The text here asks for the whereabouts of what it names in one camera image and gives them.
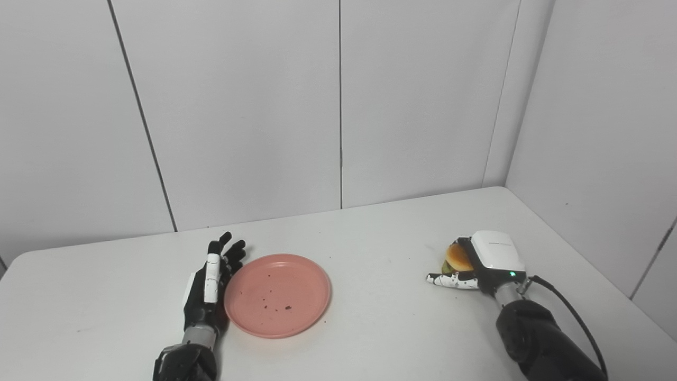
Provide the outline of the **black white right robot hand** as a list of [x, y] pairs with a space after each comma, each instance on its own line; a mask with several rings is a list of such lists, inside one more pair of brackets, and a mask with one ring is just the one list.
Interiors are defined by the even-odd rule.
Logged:
[[503, 285], [527, 281], [526, 265], [511, 237], [498, 231], [477, 231], [447, 247], [442, 270], [426, 281], [445, 288], [481, 291], [495, 296]]

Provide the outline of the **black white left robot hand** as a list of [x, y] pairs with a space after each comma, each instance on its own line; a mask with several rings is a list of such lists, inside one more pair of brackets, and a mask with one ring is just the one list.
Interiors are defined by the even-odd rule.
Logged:
[[205, 325], [218, 335], [227, 328], [225, 289], [232, 277], [243, 267], [246, 242], [232, 242], [227, 231], [209, 243], [206, 262], [194, 273], [184, 304], [184, 330]]

